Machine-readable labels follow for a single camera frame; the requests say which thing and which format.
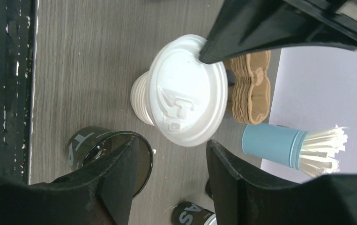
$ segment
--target blue cup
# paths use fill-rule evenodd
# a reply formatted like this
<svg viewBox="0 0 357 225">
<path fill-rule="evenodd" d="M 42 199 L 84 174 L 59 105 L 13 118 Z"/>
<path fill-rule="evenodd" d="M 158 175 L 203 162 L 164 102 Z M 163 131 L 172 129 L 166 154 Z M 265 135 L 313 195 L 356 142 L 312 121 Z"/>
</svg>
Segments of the blue cup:
<svg viewBox="0 0 357 225">
<path fill-rule="evenodd" d="M 308 132 L 261 123 L 247 125 L 242 136 L 244 153 L 300 169 L 300 151 Z"/>
</svg>

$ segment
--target stack of cup carriers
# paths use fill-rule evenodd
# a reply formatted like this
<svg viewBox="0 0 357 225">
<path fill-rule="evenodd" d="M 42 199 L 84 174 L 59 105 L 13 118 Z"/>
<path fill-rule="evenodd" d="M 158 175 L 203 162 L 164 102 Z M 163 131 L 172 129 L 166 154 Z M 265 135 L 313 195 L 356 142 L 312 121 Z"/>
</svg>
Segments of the stack of cup carriers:
<svg viewBox="0 0 357 225">
<path fill-rule="evenodd" d="M 225 68 L 235 74 L 235 85 L 229 88 L 227 112 L 235 120 L 259 124 L 268 116 L 271 101 L 271 83 L 267 70 L 271 51 L 241 55 L 224 62 Z"/>
</svg>

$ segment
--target gray wood grain surface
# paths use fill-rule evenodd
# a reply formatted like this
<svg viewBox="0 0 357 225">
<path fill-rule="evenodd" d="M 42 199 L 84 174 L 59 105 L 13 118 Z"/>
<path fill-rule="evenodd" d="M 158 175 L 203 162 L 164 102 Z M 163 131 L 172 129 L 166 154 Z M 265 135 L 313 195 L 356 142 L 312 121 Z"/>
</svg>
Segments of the gray wood grain surface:
<svg viewBox="0 0 357 225">
<path fill-rule="evenodd" d="M 39 0 L 30 183 L 70 172 L 64 147 L 78 129 L 103 126 L 144 135 L 156 149 L 151 178 L 134 199 L 131 225 L 170 224 L 182 200 L 213 210 L 204 194 L 205 147 L 184 148 L 141 122 L 130 106 L 132 84 L 168 42 L 207 37 L 222 0 Z M 273 51 L 272 86 L 280 51 Z M 241 153 L 245 125 L 227 115 L 213 136 Z"/>
</svg>

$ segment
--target embossed lid detail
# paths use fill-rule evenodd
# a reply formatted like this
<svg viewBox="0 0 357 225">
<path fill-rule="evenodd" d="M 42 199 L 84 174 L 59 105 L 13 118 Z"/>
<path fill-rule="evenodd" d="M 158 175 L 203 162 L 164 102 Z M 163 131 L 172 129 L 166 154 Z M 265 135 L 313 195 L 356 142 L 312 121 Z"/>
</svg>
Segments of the embossed lid detail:
<svg viewBox="0 0 357 225">
<path fill-rule="evenodd" d="M 224 64 L 198 60 L 205 43 L 197 35 L 182 36 L 158 53 L 149 70 L 148 114 L 166 138 L 181 146 L 209 140 L 227 105 Z"/>
</svg>

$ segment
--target white wall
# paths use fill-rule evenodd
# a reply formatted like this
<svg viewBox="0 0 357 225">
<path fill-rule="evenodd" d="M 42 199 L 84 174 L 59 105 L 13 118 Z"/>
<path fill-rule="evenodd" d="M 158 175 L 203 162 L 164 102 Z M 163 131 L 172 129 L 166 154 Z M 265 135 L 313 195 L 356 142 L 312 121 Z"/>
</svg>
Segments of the white wall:
<svg viewBox="0 0 357 225">
<path fill-rule="evenodd" d="M 271 124 L 318 131 L 349 127 L 346 151 L 338 154 L 342 173 L 357 173 L 357 52 L 329 47 L 282 49 Z M 261 168 L 304 182 L 300 171 L 263 160 Z"/>
</svg>

